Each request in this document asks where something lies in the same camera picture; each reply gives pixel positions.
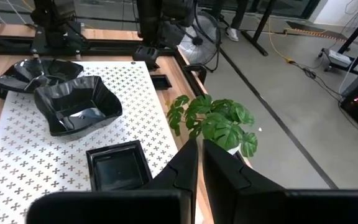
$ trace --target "white pegboard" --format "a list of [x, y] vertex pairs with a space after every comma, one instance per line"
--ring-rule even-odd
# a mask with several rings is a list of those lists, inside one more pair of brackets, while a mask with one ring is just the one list
[[45, 194], [90, 190], [88, 149], [139, 140], [153, 177], [177, 153], [144, 62], [76, 63], [84, 66], [80, 76], [102, 77], [120, 99], [123, 114], [67, 141], [49, 134], [32, 95], [9, 92], [0, 117], [0, 223], [24, 223], [31, 202]]

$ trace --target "concrete floor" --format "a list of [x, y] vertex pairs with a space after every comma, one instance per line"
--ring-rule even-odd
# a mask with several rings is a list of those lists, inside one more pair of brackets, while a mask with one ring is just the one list
[[[11, 2], [25, 7], [21, 0]], [[121, 3], [105, 2], [94, 6], [87, 2], [76, 2], [79, 16], [133, 20], [130, 4], [124, 5], [122, 13]], [[1, 3], [0, 9], [10, 10], [9, 6]], [[231, 20], [232, 14], [224, 15], [228, 21]], [[21, 23], [15, 14], [1, 13], [1, 16], [9, 23]], [[255, 30], [258, 23], [254, 17], [246, 16], [242, 29]], [[135, 30], [135, 24], [131, 23], [82, 22], [99, 29]], [[272, 30], [281, 32], [285, 27], [288, 26], [282, 19], [272, 19]], [[342, 29], [320, 27], [333, 31]], [[220, 57], [218, 70], [208, 74], [205, 87], [214, 99], [236, 100], [254, 114], [255, 126], [248, 128], [256, 132], [259, 139], [258, 151], [250, 159], [254, 169], [288, 188], [326, 189], [330, 184], [340, 189], [358, 189], [358, 130], [339, 111], [336, 100], [299, 68], [285, 63], [273, 50], [268, 34], [262, 34], [259, 39], [259, 44], [269, 53], [268, 57], [262, 56], [241, 35], [239, 38], [238, 42], [231, 42], [224, 36], [221, 47], [248, 83], [224, 57]], [[334, 43], [330, 39], [292, 35], [273, 35], [272, 40], [277, 50], [286, 57], [311, 67], [321, 63], [316, 59], [320, 49]], [[349, 54], [358, 54], [358, 44], [351, 46]], [[315, 72], [328, 86], [338, 90], [345, 72], [323, 72], [326, 64], [327, 61], [324, 61]], [[349, 80], [355, 78], [352, 75], [349, 77]], [[262, 98], [257, 98], [255, 91]]]

